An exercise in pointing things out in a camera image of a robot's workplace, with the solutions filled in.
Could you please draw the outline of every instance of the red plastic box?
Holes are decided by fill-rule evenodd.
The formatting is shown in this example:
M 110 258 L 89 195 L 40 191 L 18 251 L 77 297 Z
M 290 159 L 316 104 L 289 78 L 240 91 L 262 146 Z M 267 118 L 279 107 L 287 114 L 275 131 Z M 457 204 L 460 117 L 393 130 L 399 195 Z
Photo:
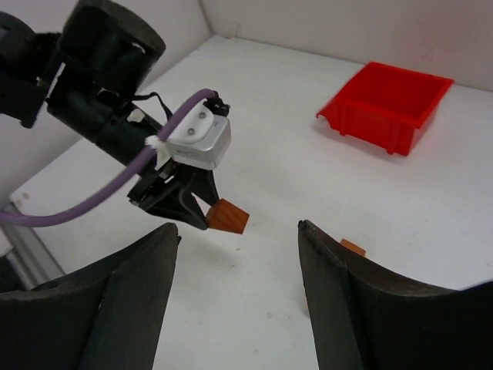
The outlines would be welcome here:
M 437 77 L 368 63 L 317 114 L 341 135 L 351 135 L 407 156 L 433 120 L 441 98 L 454 83 Z

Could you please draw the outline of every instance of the table surface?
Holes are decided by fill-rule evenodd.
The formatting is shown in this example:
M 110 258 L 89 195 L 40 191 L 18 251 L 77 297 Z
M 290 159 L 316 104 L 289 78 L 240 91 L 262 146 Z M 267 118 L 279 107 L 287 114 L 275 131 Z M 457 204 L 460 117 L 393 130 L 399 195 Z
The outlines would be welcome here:
M 453 86 L 414 152 L 389 156 L 314 118 L 360 67 L 214 37 L 150 86 L 173 108 L 203 87 L 231 104 L 233 142 L 216 183 L 251 215 L 242 236 L 179 224 L 156 369 L 317 368 L 301 219 L 410 278 L 448 288 L 493 278 L 493 93 Z M 157 102 L 142 107 L 163 117 Z M 81 140 L 12 199 L 24 213 L 54 213 L 121 169 Z M 67 272 L 163 223 L 129 204 L 131 186 L 78 220 L 37 230 Z

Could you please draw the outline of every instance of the purple tube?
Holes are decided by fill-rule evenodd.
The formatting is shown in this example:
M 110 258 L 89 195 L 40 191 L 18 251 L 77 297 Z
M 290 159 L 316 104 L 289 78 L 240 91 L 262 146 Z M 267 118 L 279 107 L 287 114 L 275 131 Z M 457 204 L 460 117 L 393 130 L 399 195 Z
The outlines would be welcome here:
M 188 98 L 180 108 L 173 114 L 173 117 L 166 125 L 157 133 L 160 140 L 166 141 L 174 131 L 174 129 L 182 122 L 185 116 L 204 99 L 213 98 L 216 93 L 210 89 L 202 89 L 190 98 Z M 59 224 L 64 224 L 77 217 L 86 214 L 93 208 L 99 206 L 102 202 L 111 197 L 118 189 L 120 189 L 127 181 L 129 181 L 136 173 L 138 173 L 154 156 L 154 149 L 146 146 L 140 153 L 129 163 L 129 165 L 111 182 L 109 182 L 100 191 L 93 194 L 80 204 L 64 210 L 58 214 L 50 216 L 29 216 L 25 214 L 10 214 L 8 212 L 0 212 L 0 224 L 15 224 L 26 227 L 48 227 Z

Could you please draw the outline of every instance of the white wall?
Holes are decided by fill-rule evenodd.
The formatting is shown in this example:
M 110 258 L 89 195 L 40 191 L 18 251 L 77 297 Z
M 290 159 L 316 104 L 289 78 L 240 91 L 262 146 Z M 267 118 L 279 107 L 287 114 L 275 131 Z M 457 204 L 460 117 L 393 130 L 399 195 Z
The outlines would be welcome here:
M 197 0 L 116 0 L 145 19 L 163 37 L 167 50 L 149 74 L 153 81 L 210 37 Z M 76 0 L 0 0 L 10 13 L 37 32 L 59 31 Z M 0 202 L 68 149 L 79 138 L 46 113 L 34 129 L 0 116 Z
M 491 0 L 200 0 L 214 32 L 493 90 Z

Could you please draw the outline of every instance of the wooden block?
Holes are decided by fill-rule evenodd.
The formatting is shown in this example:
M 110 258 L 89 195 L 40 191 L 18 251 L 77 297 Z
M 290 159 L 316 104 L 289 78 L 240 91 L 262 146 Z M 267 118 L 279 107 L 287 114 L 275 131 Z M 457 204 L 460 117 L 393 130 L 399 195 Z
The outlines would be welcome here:
M 343 247 L 346 247 L 350 251 L 353 251 L 354 253 L 359 254 L 360 256 L 366 256 L 367 252 L 365 249 L 358 247 L 356 244 L 351 243 L 350 241 L 343 239 L 340 241 Z
M 243 234 L 250 215 L 225 199 L 214 204 L 207 212 L 209 228 Z

